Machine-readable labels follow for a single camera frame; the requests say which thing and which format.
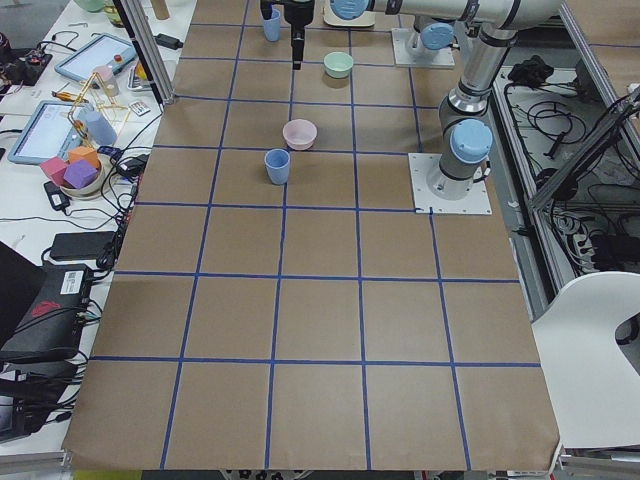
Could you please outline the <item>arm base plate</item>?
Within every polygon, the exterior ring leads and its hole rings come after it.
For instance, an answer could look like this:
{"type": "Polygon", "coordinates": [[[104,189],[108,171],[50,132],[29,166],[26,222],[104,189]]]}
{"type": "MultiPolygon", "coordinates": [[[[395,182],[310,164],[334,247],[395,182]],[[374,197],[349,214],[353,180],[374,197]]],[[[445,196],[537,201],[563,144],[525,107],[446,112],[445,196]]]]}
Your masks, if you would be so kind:
{"type": "Polygon", "coordinates": [[[455,61],[450,47],[439,50],[426,48],[420,35],[413,29],[394,28],[392,46],[398,67],[452,70],[455,61]]]}
{"type": "Polygon", "coordinates": [[[409,153],[414,210],[420,214],[491,215],[482,171],[467,180],[452,180],[440,169],[440,154],[409,153]]]}

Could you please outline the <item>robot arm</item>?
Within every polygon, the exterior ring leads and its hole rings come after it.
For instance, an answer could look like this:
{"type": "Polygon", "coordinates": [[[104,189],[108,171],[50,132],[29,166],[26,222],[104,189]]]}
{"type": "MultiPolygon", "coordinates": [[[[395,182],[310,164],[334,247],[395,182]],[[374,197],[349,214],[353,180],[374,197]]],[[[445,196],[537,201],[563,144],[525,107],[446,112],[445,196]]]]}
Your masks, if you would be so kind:
{"type": "MultiPolygon", "coordinates": [[[[336,19],[353,22],[369,12],[374,1],[326,1],[325,11],[331,10],[336,19]]],[[[290,25],[292,66],[299,70],[304,59],[305,28],[314,17],[314,1],[261,1],[265,36],[269,41],[279,39],[278,34],[267,33],[271,21],[279,21],[275,5],[282,5],[284,19],[290,25]]],[[[452,69],[455,62],[451,45],[455,42],[454,21],[436,20],[428,16],[414,16],[411,28],[394,28],[392,46],[397,66],[452,69]]]]}
{"type": "Polygon", "coordinates": [[[491,86],[519,31],[557,13],[558,1],[367,1],[362,10],[387,15],[410,14],[433,19],[476,21],[477,40],[459,82],[439,107],[443,153],[427,175],[438,197],[459,200],[491,150],[493,136],[482,121],[491,86]]]}

